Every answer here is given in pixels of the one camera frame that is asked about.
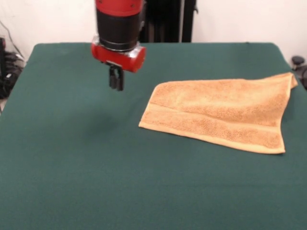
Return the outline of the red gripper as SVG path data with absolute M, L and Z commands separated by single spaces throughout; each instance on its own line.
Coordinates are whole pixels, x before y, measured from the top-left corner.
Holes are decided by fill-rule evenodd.
M 146 57 L 146 47 L 141 46 L 139 43 L 132 51 L 116 52 L 102 46 L 97 35 L 92 40 L 91 52 L 95 59 L 111 64 L 109 66 L 109 87 L 118 91 L 124 90 L 123 70 L 137 72 L 142 67 Z M 116 68 L 112 64 L 121 67 L 117 68 L 118 77 L 116 76 Z

